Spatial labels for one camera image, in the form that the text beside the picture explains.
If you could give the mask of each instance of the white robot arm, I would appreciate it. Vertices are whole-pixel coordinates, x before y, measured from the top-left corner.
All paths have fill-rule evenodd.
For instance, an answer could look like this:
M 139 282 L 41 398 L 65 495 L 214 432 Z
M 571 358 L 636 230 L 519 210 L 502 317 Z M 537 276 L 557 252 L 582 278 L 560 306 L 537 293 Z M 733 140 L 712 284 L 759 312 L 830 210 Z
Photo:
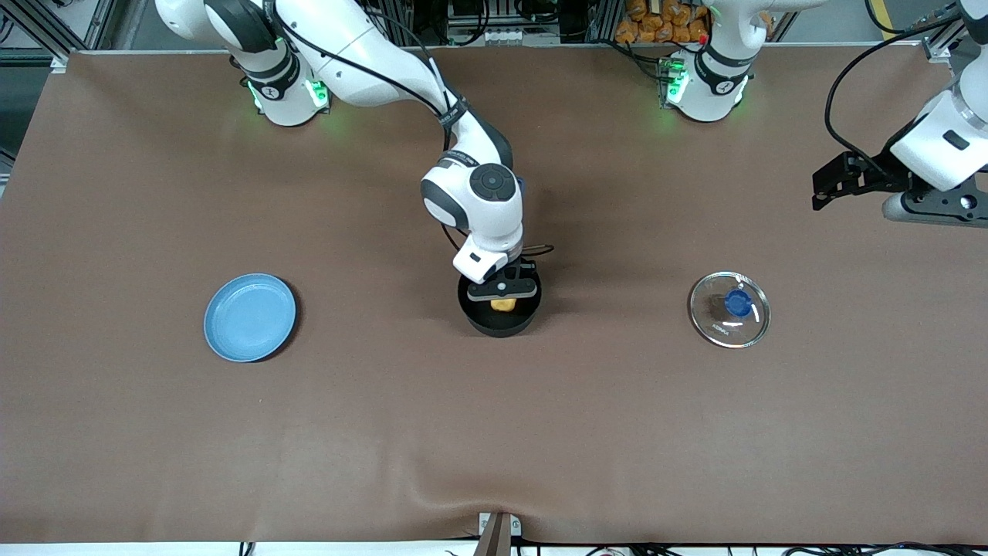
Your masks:
M 988 196 L 974 183 L 988 168 L 988 0 L 957 10 L 980 54 L 871 162 L 845 152 L 813 174 L 814 210 L 885 191 L 897 193 L 882 207 L 889 220 L 988 228 Z
M 224 45 L 255 100 L 279 125 L 325 108 L 325 85 L 362 107 L 399 100 L 428 106 L 456 138 L 421 181 L 430 214 L 469 232 L 453 259 L 483 284 L 522 252 L 522 191 L 508 141 L 443 82 L 438 68 L 389 42 L 354 0 L 156 0 L 182 37 Z M 516 297 L 535 292 L 517 292 Z
M 827 0 L 702 0 L 710 8 L 710 40 L 699 51 L 681 49 L 673 58 L 683 61 L 687 75 L 675 95 L 666 101 L 699 122 L 715 122 L 741 102 L 748 73 L 765 44 L 768 28 L 764 11 L 798 11 Z

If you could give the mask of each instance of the blue plate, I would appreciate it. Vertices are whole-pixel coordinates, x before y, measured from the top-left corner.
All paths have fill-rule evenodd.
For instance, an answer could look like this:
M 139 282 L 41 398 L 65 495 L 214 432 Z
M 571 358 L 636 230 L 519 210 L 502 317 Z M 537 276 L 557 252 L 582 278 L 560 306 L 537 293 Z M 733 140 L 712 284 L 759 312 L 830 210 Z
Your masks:
M 278 350 L 295 325 L 295 297 L 270 274 L 234 278 L 212 296 L 203 330 L 223 359 L 248 363 Z

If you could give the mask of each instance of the black cable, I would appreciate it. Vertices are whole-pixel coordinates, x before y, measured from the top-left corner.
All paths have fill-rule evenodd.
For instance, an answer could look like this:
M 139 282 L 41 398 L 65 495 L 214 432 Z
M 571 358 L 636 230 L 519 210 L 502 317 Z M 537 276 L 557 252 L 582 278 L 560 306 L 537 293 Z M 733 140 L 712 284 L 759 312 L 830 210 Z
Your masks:
M 941 554 L 946 554 L 947 556 L 964 556 L 963 553 L 948 548 L 946 546 L 937 546 L 932 544 L 923 544 L 921 542 L 897 542 L 895 544 L 890 544 L 888 546 L 882 546 L 875 548 L 874 550 L 868 550 L 867 552 L 862 552 L 864 556 L 872 556 L 878 554 L 879 552 L 884 552 L 886 550 L 891 550 L 893 548 L 906 548 L 911 550 L 926 550 L 927 552 L 939 552 Z
M 841 137 L 841 135 L 837 133 L 837 130 L 834 129 L 834 125 L 831 122 L 831 112 L 833 111 L 834 95 L 837 93 L 837 88 L 841 85 L 841 82 L 844 81 L 844 78 L 847 77 L 848 73 L 850 73 L 851 70 L 855 68 L 855 66 L 857 66 L 859 63 L 862 62 L 862 60 L 869 57 L 870 55 L 878 52 L 879 50 L 885 48 L 886 46 L 898 43 L 899 41 L 903 41 L 905 39 L 909 39 L 910 37 L 922 35 L 926 31 L 930 31 L 933 29 L 937 29 L 949 25 L 959 19 L 960 16 L 947 18 L 945 20 L 933 23 L 931 25 L 927 25 L 919 29 L 914 29 L 913 31 L 910 31 L 908 33 L 897 35 L 895 37 L 892 37 L 891 39 L 887 39 L 885 41 L 882 41 L 881 43 L 878 43 L 875 46 L 872 46 L 871 48 L 859 54 L 855 59 L 851 60 L 851 63 L 849 63 L 847 66 L 845 66 L 843 70 L 841 70 L 841 73 L 837 76 L 837 79 L 834 80 L 834 84 L 830 86 L 830 92 L 827 94 L 827 104 L 823 111 L 823 124 L 827 128 L 827 133 L 830 134 L 830 137 L 834 138 L 836 142 L 843 145 L 844 148 L 853 152 L 855 155 L 858 156 L 858 158 L 866 162 L 868 166 L 874 168 L 878 173 L 881 174 L 881 176 L 888 183 L 897 183 L 897 180 L 893 178 L 888 172 L 886 172 L 884 168 L 879 166 L 878 163 L 875 162 L 874 159 L 872 159 L 870 156 L 868 156 L 863 150 L 858 148 L 856 145 L 854 145 L 847 139 Z
M 648 77 L 649 79 L 654 79 L 655 81 L 659 80 L 659 75 L 657 73 L 649 73 L 648 70 L 645 69 L 645 66 L 641 65 L 642 62 L 637 57 L 635 57 L 635 53 L 631 51 L 631 45 L 627 45 L 627 55 L 632 60 L 634 60 L 634 65 L 636 65 L 638 69 L 645 74 L 646 77 Z
M 425 43 L 423 43 L 422 40 L 419 39 L 419 36 L 416 35 L 415 33 L 413 33 L 412 30 L 408 28 L 408 26 L 406 26 L 405 24 L 401 23 L 397 19 L 392 18 L 391 16 L 389 16 L 389 15 L 383 13 L 383 12 L 382 13 L 379 13 L 379 14 L 378 13 L 374 13 L 373 16 L 374 17 L 379 17 L 379 18 L 381 18 L 383 20 L 389 21 L 389 22 L 393 23 L 394 25 L 398 26 L 399 29 L 401 29 L 402 31 L 405 32 L 405 35 L 408 35 L 409 37 L 412 38 L 412 41 L 415 41 L 415 45 L 419 48 L 419 50 L 422 51 L 422 54 L 424 54 L 427 59 L 433 59 L 432 53 L 429 52 L 429 49 L 428 48 L 426 48 Z
M 902 35 L 906 32 L 905 29 L 889 29 L 888 27 L 885 27 L 883 23 L 878 21 L 878 16 L 874 14 L 874 6 L 871 5 L 871 0 L 864 0 L 864 8 L 867 10 L 867 16 L 871 19 L 871 22 L 874 23 L 874 25 L 879 29 L 885 31 L 886 33 L 891 33 L 892 35 Z
M 522 248 L 522 256 L 525 257 L 540 257 L 547 255 L 555 250 L 555 245 L 551 243 L 538 243 L 536 245 L 527 245 Z
M 436 7 L 439 6 L 440 9 L 447 7 L 447 4 L 443 0 L 433 0 L 429 7 L 429 26 L 432 27 L 433 33 L 439 38 L 440 42 L 447 46 L 450 44 L 450 38 L 446 36 L 446 33 L 440 29 L 440 24 L 443 22 L 443 18 L 436 17 Z
M 450 241 L 450 245 L 453 246 L 453 249 L 456 249 L 456 251 L 459 251 L 459 245 L 457 245 L 456 242 L 453 241 L 453 236 L 450 235 L 450 229 L 447 228 L 446 225 L 443 224 L 443 223 L 439 223 L 439 225 L 443 227 L 443 233 L 446 235 L 446 239 L 448 239 Z
M 702 53 L 702 50 L 690 50 L 689 48 L 686 48 L 686 45 L 683 45 L 681 43 L 677 43 L 675 41 L 663 41 L 662 43 L 663 44 L 666 44 L 666 45 L 676 45 L 679 48 L 682 48 L 683 50 L 689 52 L 690 54 L 700 54 L 700 53 Z
M 0 23 L 0 34 L 3 34 L 3 38 L 0 38 L 0 43 L 5 43 L 8 39 L 10 39 L 10 34 L 14 33 L 14 27 L 14 22 L 7 16 L 3 16 L 3 23 Z
M 466 41 L 465 43 L 459 43 L 459 44 L 453 43 L 455 46 L 469 46 L 469 45 L 472 45 L 472 44 L 476 43 L 477 39 L 480 39 L 481 37 L 483 37 L 484 36 L 484 33 L 487 31 L 487 24 L 489 24 L 490 21 L 491 21 L 491 9 L 490 9 L 490 6 L 487 5 L 487 0 L 477 0 L 477 1 L 480 3 L 480 11 L 477 12 L 477 30 L 476 30 L 476 32 L 473 33 L 473 35 L 470 37 L 470 39 L 468 41 Z M 481 21 L 480 21 L 481 16 L 483 16 L 483 23 L 481 23 Z
M 278 23 L 278 25 L 281 26 L 282 29 L 284 29 L 286 33 L 288 33 L 289 35 L 291 35 L 295 40 L 299 41 L 303 45 L 306 45 L 306 46 L 312 48 L 313 50 L 319 52 L 320 54 L 322 54 L 324 56 L 327 56 L 327 57 L 330 57 L 332 59 L 335 59 L 335 60 L 337 60 L 339 62 L 345 63 L 345 64 L 347 64 L 347 65 L 349 65 L 351 67 L 354 67 L 354 68 L 356 68 L 356 69 L 364 72 L 364 73 L 367 73 L 368 75 L 372 75 L 372 76 L 376 77 L 377 79 L 380 79 L 381 81 L 384 81 L 385 83 L 388 83 L 388 84 L 390 84 L 390 85 L 392 85 L 394 87 L 397 87 L 397 88 L 405 91 L 406 93 L 412 95 L 413 97 L 415 97 L 416 99 L 418 99 L 420 102 L 422 102 L 422 104 L 428 106 L 430 108 L 430 110 L 433 111 L 433 114 L 437 118 L 443 115 L 443 113 L 440 112 L 439 108 L 437 108 L 436 105 L 434 105 L 433 103 L 429 102 L 429 99 L 423 97 L 419 93 L 413 91 L 412 89 L 409 89 L 405 85 L 402 85 L 401 83 L 395 81 L 394 79 L 391 79 L 390 77 L 388 77 L 386 75 L 383 75 L 381 73 L 378 73 L 378 72 L 370 69 L 369 67 L 366 67 L 364 65 L 360 65 L 360 64 L 358 64 L 358 63 L 356 63 L 354 61 L 350 61 L 350 60 L 346 59 L 345 57 L 343 57 L 343 56 L 341 56 L 339 54 L 334 54 L 334 53 L 326 50 L 325 48 L 316 45 L 315 43 L 313 43 L 313 42 L 309 41 L 308 39 L 304 38 L 302 35 L 299 35 L 298 33 L 296 33 L 289 26 L 285 25 L 285 21 L 282 20 L 282 17 L 278 14 L 278 10 L 277 9 L 272 10 L 272 12 L 274 13 L 274 17 L 275 17 L 276 23 Z
M 552 23 L 552 22 L 556 21 L 557 19 L 559 19 L 559 5 L 558 4 L 556 4 L 555 10 L 551 14 L 542 16 L 542 15 L 538 15 L 538 14 L 530 14 L 530 13 L 522 10 L 522 0 L 515 0 L 515 11 L 518 12 L 518 15 L 520 15 L 523 18 L 531 21 L 532 23 L 538 23 L 538 24 Z

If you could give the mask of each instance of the blue bottle cap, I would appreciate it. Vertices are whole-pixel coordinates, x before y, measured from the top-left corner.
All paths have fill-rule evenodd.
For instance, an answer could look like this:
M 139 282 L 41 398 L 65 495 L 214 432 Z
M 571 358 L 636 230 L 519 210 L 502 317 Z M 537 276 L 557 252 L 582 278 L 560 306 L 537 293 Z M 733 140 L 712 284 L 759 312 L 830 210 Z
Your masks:
M 724 296 L 724 307 L 731 315 L 744 319 L 751 315 L 751 296 L 744 290 L 731 290 Z

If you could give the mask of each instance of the table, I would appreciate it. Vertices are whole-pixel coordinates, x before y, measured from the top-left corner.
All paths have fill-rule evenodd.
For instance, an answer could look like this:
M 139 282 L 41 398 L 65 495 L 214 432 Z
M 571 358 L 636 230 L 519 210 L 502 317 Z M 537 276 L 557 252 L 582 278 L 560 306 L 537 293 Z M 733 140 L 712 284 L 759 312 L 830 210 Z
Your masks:
M 511 139 L 544 257 L 523 335 L 478 335 L 421 205 L 440 151 L 412 103 L 301 129 L 221 55 L 74 55 L 0 203 L 0 541 L 463 536 L 988 542 L 984 231 L 810 211 L 860 50 L 768 48 L 701 125 L 596 48 L 439 50 Z M 849 78 L 869 151 L 947 81 L 917 47 Z M 692 328 L 693 283 L 753 277 L 758 345 Z M 293 344 L 206 347 L 215 290 L 272 272 Z

